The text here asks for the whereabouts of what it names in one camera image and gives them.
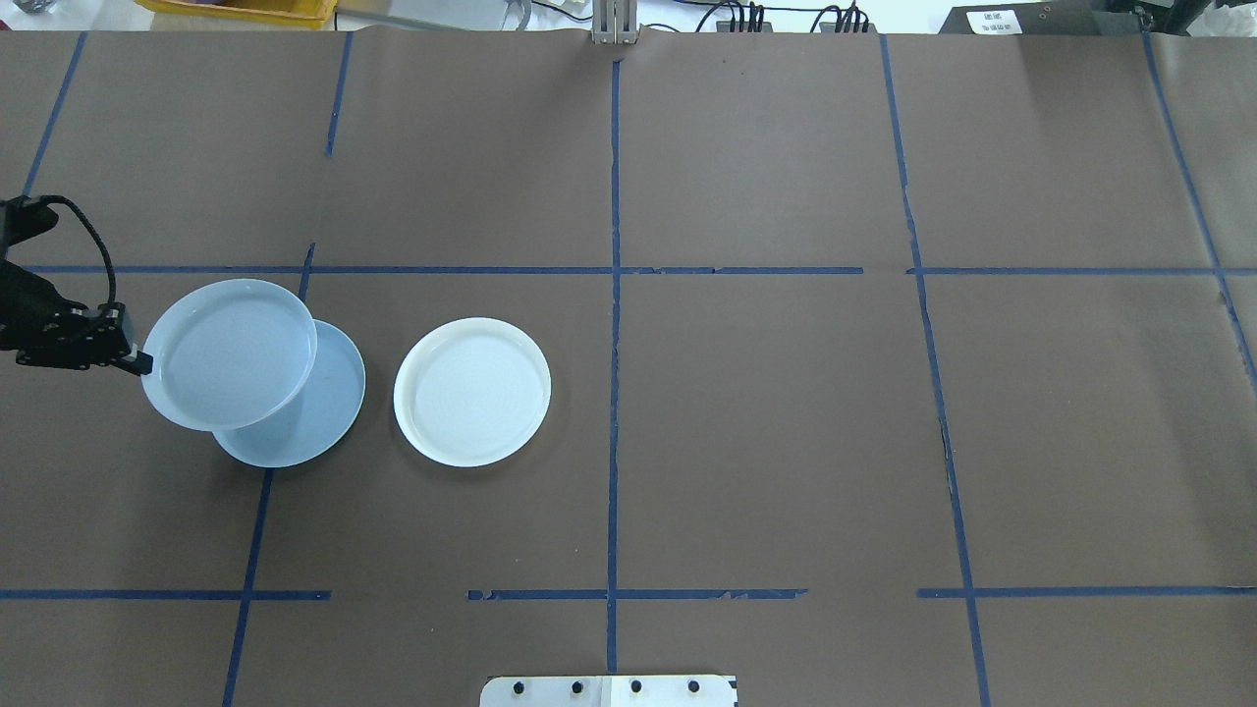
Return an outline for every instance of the yellow bin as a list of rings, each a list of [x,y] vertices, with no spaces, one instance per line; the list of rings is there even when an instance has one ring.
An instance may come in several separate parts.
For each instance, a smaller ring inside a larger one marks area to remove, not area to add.
[[[155,13],[250,20],[307,29],[322,28],[336,9],[336,0],[224,0],[217,5],[180,0],[136,0],[136,3]]]

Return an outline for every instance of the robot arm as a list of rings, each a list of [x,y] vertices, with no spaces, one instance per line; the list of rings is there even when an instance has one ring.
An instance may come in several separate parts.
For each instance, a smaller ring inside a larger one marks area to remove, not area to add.
[[[68,206],[96,240],[109,278],[108,302],[94,311],[65,299],[53,283],[5,259],[9,247],[52,230],[53,204]],[[152,372],[152,356],[132,343],[127,308],[114,299],[113,263],[101,237],[64,196],[19,196],[0,201],[0,351],[18,351],[18,364],[85,371],[113,366],[132,375]]]

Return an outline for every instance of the plate rim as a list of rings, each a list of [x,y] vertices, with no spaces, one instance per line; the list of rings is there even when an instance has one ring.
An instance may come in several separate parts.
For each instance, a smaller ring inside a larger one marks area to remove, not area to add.
[[[367,366],[366,366],[366,361],[363,361],[363,359],[362,359],[362,351],[358,350],[358,345],[353,342],[353,338],[351,338],[349,335],[344,333],[336,325],[324,322],[322,320],[314,320],[314,328],[316,328],[316,331],[318,331],[318,330],[331,330],[328,332],[329,336],[334,337],[338,341],[348,343],[349,345],[349,350],[353,351],[353,357],[354,357],[354,361],[357,362],[356,370],[361,372],[360,379],[362,381],[362,385],[360,385],[358,390],[357,390],[357,401],[353,405],[353,416],[349,419],[349,424],[346,425],[346,428],[343,430],[341,430],[336,435],[336,439],[332,439],[332,442],[329,442],[327,444],[327,447],[323,447],[322,449],[319,449],[314,454],[310,454],[309,457],[305,457],[305,458],[299,459],[297,462],[289,462],[289,463],[285,463],[285,464],[259,464],[259,463],[256,463],[254,460],[241,459],[240,455],[238,455],[236,452],[234,452],[231,448],[229,448],[229,444],[224,442],[224,439],[225,438],[230,438],[230,435],[233,433],[241,431],[241,430],[244,430],[244,429],[246,429],[246,428],[249,428],[251,425],[245,425],[244,428],[234,428],[234,429],[215,431],[214,433],[214,439],[219,443],[219,447],[221,447],[222,450],[226,452],[228,454],[230,454],[231,458],[234,458],[235,460],[241,462],[244,464],[249,464],[250,467],[258,467],[258,468],[261,468],[261,469],[287,469],[288,467],[295,467],[297,464],[304,464],[305,462],[309,462],[310,459],[314,459],[314,458],[322,455],[328,449],[336,447],[336,444],[338,442],[341,442],[342,439],[344,439],[344,435],[349,433],[349,429],[353,428],[353,423],[356,423],[358,420],[358,414],[362,413],[362,403],[363,403],[363,400],[366,399],[366,395],[367,395]],[[254,424],[261,424],[264,421],[266,421],[265,418],[261,419],[261,420],[258,420]]]
[[[287,287],[283,287],[270,281],[256,279],[256,278],[220,279],[217,282],[211,282],[210,284],[199,287],[189,292],[187,294],[180,297],[178,299],[175,301],[173,304],[171,304],[165,312],[162,312],[160,317],[157,317],[156,322],[153,322],[152,328],[150,328],[148,335],[145,337],[145,345],[142,350],[146,353],[152,355],[153,359],[158,359],[161,356],[161,351],[170,345],[171,336],[173,336],[175,333],[175,327],[177,326],[177,323],[184,321],[182,316],[168,318],[171,312],[175,312],[176,315],[182,315],[182,309],[191,306],[187,302],[192,299],[194,296],[206,297],[207,296],[206,291],[245,287],[245,284],[241,283],[245,283],[249,287],[260,287],[263,291],[273,293],[275,297],[284,301],[287,304],[292,304],[293,302],[295,302],[299,306],[299,309],[297,307],[294,307],[293,309],[305,312],[305,316],[309,318],[309,325],[303,326],[303,330],[305,330],[307,333],[307,341],[309,343],[310,355],[305,361],[305,367],[302,371],[299,381],[293,387],[293,390],[288,391],[288,395],[278,405],[273,405],[260,418],[245,419],[245,421],[239,424],[234,421],[231,424],[206,424],[204,420],[196,420],[192,416],[187,415],[182,408],[173,404],[171,396],[168,395],[163,377],[158,375],[157,371],[150,375],[141,376],[140,380],[145,389],[145,394],[148,398],[148,403],[153,406],[155,410],[157,410],[158,414],[161,414],[167,420],[175,423],[176,425],[196,431],[219,431],[219,430],[230,430],[256,424],[269,418],[270,415],[275,414],[280,408],[289,404],[293,400],[293,398],[297,398],[297,394],[299,394],[302,389],[305,387],[305,382],[309,379],[310,371],[314,370],[314,359],[318,357],[318,331],[314,326],[314,317],[309,313],[309,308],[305,306],[304,302],[302,302],[299,297],[293,294],[292,291],[289,291]]]
[[[505,454],[490,458],[488,460],[476,459],[468,462],[465,459],[451,458],[445,454],[434,452],[430,445],[426,445],[421,440],[421,438],[411,429],[411,426],[403,424],[402,419],[405,418],[412,423],[412,416],[409,413],[403,414],[403,409],[406,408],[405,400],[407,398],[411,398],[411,395],[405,395],[405,394],[414,391],[415,387],[414,384],[416,381],[414,380],[414,376],[410,376],[410,380],[406,380],[407,377],[406,374],[409,370],[412,370],[417,366],[417,360],[424,353],[422,351],[424,345],[435,336],[439,336],[441,333],[447,333],[449,330],[451,328],[471,327],[475,325],[483,325],[498,330],[499,332],[507,332],[513,340],[527,343],[527,346],[529,346],[532,351],[535,352],[537,360],[541,361],[542,370],[544,372],[546,387],[543,391],[541,414],[537,415],[537,419],[530,425],[528,433],[520,435],[520,442],[518,445],[513,447]],[[528,444],[533,439],[533,437],[537,435],[537,430],[539,430],[542,424],[546,421],[546,415],[549,414],[552,392],[553,392],[553,376],[551,374],[549,361],[546,359],[546,352],[542,351],[542,347],[537,343],[535,340],[533,340],[532,336],[528,335],[528,332],[525,332],[524,330],[517,327],[515,325],[508,321],[498,320],[494,317],[463,317],[459,320],[445,322],[444,325],[429,331],[422,337],[420,337],[420,340],[416,341],[414,346],[411,346],[410,351],[406,352],[406,356],[402,359],[401,365],[397,367],[397,375],[393,379],[393,420],[396,420],[397,426],[401,429],[402,435],[406,438],[406,442],[409,442],[410,445],[414,447],[424,457],[427,457],[429,459],[439,464],[445,464],[447,467],[455,467],[460,469],[486,467],[489,464],[500,462],[510,457],[515,452],[519,452],[520,449],[524,448],[525,444]]]

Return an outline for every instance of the blue tape line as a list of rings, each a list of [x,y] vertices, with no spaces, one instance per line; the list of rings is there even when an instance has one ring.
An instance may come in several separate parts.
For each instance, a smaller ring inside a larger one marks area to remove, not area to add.
[[[918,589],[918,599],[1061,599],[1075,596],[1257,596],[1257,586],[985,586]]]
[[[607,674],[615,674],[620,542],[620,60],[611,63],[611,449],[607,468]]]
[[[244,591],[240,596],[240,613],[236,615],[236,633],[231,642],[231,660],[228,663],[228,682],[222,689],[222,707],[231,707],[235,698],[235,681],[240,673],[240,654],[244,652],[244,634],[249,626],[249,604],[253,599],[253,585],[258,577],[258,556],[261,554],[261,531],[266,525],[266,506],[270,503],[270,484],[275,478],[274,469],[266,469],[261,478],[261,494],[258,498],[258,517],[253,523],[253,542],[249,546],[249,562],[244,571]]]
[[[65,67],[65,77],[62,78],[62,88],[57,92],[57,101],[53,102],[53,112],[48,114],[48,125],[44,126],[44,135],[39,138],[39,148],[35,150],[35,159],[30,162],[30,171],[26,172],[26,184],[21,187],[23,196],[30,196],[30,190],[35,187],[35,177],[39,167],[44,164],[44,152],[48,151],[48,142],[53,138],[53,127],[62,114],[62,106],[65,104],[65,94],[69,93],[70,82],[74,81],[74,70],[78,69],[79,58],[83,57],[83,44],[87,43],[87,33],[80,31],[79,39],[74,43],[74,53],[70,54],[70,63]]]
[[[33,273],[103,273],[101,265],[29,265]],[[450,274],[450,276],[610,276],[613,268],[585,265],[114,265],[119,273],[136,274]],[[620,268],[621,276],[860,276],[864,268]],[[1257,269],[1248,274],[1257,274]]]
[[[161,589],[5,589],[3,600],[91,601],[239,601],[239,590],[161,590]]]
[[[305,302],[305,293],[310,287],[310,267],[314,264],[314,244],[305,252],[305,263],[302,265],[302,283],[297,287],[297,298]]]
[[[314,265],[319,274],[386,276],[386,274],[436,274],[436,276],[608,276],[611,268],[597,267],[494,267],[494,265]]]
[[[620,599],[636,601],[695,601],[716,599],[791,601],[806,594],[806,589],[621,589]]]
[[[269,590],[269,591],[254,591],[250,601],[331,601],[332,590],[331,589],[317,589],[313,591],[300,591],[300,590]]]
[[[353,33],[344,33],[344,49],[341,52],[341,75],[336,79],[336,101],[332,102],[332,120],[327,126],[327,147],[324,155],[332,156],[336,146],[336,127],[341,122],[341,101],[344,98],[344,77],[349,73],[349,50],[353,49]]]
[[[943,399],[943,377],[939,372],[938,350],[934,346],[934,326],[930,323],[929,302],[925,291],[925,276],[921,274],[921,248],[916,237],[916,219],[908,200],[908,160],[904,155],[904,138],[899,123],[899,106],[895,98],[895,79],[890,68],[890,44],[886,35],[877,36],[881,42],[881,65],[886,78],[886,101],[890,106],[890,125],[895,137],[895,159],[899,162],[899,186],[904,199],[904,218],[913,247],[913,267],[916,279],[916,297],[921,311],[921,327],[925,331],[925,351],[930,361],[930,379],[934,384],[934,406],[938,410],[939,433],[943,437],[943,458],[947,464],[948,489],[952,497],[952,523],[955,530],[957,552],[960,559],[960,577],[967,590],[973,589],[973,570],[969,565],[969,543],[964,532],[964,513],[960,508],[960,486],[955,478],[955,459],[952,453],[952,431],[947,419],[947,403]],[[978,603],[973,596],[965,598],[969,615],[969,639],[973,644],[973,665],[978,679],[978,698],[982,707],[991,707],[991,689],[987,683],[987,659],[982,648],[982,628],[978,623]]]
[[[33,273],[103,273],[101,265],[31,265]],[[302,268],[294,265],[114,265],[119,273],[133,274],[297,274]]]
[[[1212,276],[1209,268],[909,268],[915,276]]]
[[[703,268],[703,267],[634,267],[621,268],[626,276],[862,276],[864,268]]]
[[[239,601],[236,589],[0,589],[0,601]],[[255,591],[254,601],[328,601],[331,590]]]
[[[618,589],[617,601],[695,601],[735,599],[788,601],[806,595],[806,589]],[[468,591],[468,601],[603,601],[603,589],[491,589]]]
[[[1165,132],[1169,135],[1170,146],[1174,148],[1174,160],[1178,162],[1179,174],[1183,176],[1183,184],[1187,186],[1188,199],[1192,201],[1192,211],[1195,214],[1195,223],[1200,226],[1204,248],[1209,252],[1209,264],[1213,265],[1213,273],[1218,279],[1218,289],[1222,292],[1222,299],[1227,306],[1227,316],[1231,318],[1231,331],[1234,332],[1236,342],[1239,345],[1239,355],[1244,361],[1244,372],[1248,374],[1248,385],[1252,386],[1253,395],[1257,395],[1257,369],[1253,369],[1253,355],[1248,348],[1248,338],[1244,336],[1244,328],[1239,323],[1239,316],[1236,313],[1236,303],[1231,298],[1231,288],[1227,286],[1227,277],[1222,272],[1222,260],[1218,258],[1218,249],[1213,244],[1213,233],[1209,231],[1209,224],[1204,219],[1204,209],[1200,208],[1200,196],[1195,191],[1192,170],[1187,166],[1187,157],[1183,155],[1178,131],[1174,130],[1174,118],[1170,116],[1170,107],[1165,102],[1165,92],[1161,89],[1161,74],[1156,69],[1153,38],[1148,33],[1144,33],[1144,57],[1148,59],[1148,73],[1153,78],[1153,89],[1156,92],[1156,103],[1161,109]]]
[[[605,601],[605,589],[493,589],[468,591],[468,601]]]

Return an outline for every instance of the plate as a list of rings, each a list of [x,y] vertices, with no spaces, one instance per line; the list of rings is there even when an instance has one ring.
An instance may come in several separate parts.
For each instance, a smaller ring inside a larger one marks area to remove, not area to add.
[[[314,318],[292,292],[260,279],[196,289],[157,320],[141,376],[148,401],[170,421],[216,431],[263,420],[292,400],[318,350]]]
[[[316,320],[314,328],[318,356],[305,387],[260,423],[214,433],[228,454],[245,464],[279,469],[318,457],[349,431],[367,390],[362,355],[334,326]]]
[[[425,457],[483,467],[533,437],[549,396],[537,343],[507,322],[474,317],[432,330],[410,350],[393,384],[393,413]]]

